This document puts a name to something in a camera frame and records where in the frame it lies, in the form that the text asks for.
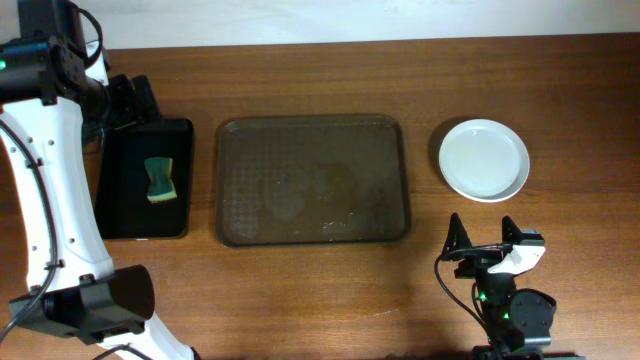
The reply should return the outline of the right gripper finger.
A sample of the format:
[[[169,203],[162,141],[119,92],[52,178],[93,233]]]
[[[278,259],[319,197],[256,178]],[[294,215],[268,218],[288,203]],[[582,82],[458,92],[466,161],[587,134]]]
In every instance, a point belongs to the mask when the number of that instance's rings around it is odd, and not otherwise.
[[[471,240],[461,222],[457,213],[453,213],[450,217],[449,228],[445,244],[444,253],[452,253],[456,250],[466,250],[472,247]]]
[[[502,243],[519,245],[522,241],[522,232],[515,225],[514,221],[509,216],[504,216],[501,220],[502,225]]]

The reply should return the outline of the pale blue plate top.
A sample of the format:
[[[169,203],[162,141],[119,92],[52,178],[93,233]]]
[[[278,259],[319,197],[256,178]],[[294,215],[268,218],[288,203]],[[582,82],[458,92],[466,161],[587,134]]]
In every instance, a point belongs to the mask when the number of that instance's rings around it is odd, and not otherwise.
[[[515,196],[530,173],[523,140],[509,127],[488,119],[471,119],[444,136],[438,165],[446,183],[461,196],[497,203]]]

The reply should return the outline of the green yellow sponge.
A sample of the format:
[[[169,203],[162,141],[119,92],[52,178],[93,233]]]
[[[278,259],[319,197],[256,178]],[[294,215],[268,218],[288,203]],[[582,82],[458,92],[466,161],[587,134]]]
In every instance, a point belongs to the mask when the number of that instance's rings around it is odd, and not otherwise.
[[[167,157],[151,157],[144,161],[150,180],[147,199],[152,204],[171,201],[177,198],[172,180],[173,159]]]

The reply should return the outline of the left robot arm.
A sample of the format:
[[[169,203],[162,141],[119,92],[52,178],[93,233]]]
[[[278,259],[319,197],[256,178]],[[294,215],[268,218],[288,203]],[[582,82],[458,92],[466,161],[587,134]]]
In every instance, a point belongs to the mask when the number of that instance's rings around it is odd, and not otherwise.
[[[1,139],[28,244],[28,293],[10,328],[99,345],[125,359],[193,359],[155,311],[148,270],[118,269],[92,207],[83,147],[99,131],[157,121],[145,76],[111,76],[90,13],[70,1],[21,1],[19,34],[1,47]]]

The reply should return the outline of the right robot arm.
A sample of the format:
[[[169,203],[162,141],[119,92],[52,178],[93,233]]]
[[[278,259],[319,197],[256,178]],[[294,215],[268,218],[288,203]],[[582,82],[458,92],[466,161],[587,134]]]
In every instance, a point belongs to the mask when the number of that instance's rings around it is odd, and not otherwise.
[[[530,288],[518,288],[516,278],[532,270],[546,251],[536,230],[519,228],[505,216],[499,243],[472,244],[458,214],[450,217],[434,274],[443,291],[480,325],[488,344],[472,349],[472,359],[577,359],[575,353],[546,353],[552,342],[551,327],[557,301]],[[471,279],[472,305],[465,305],[448,288],[440,274],[443,262],[455,262],[457,279]]]

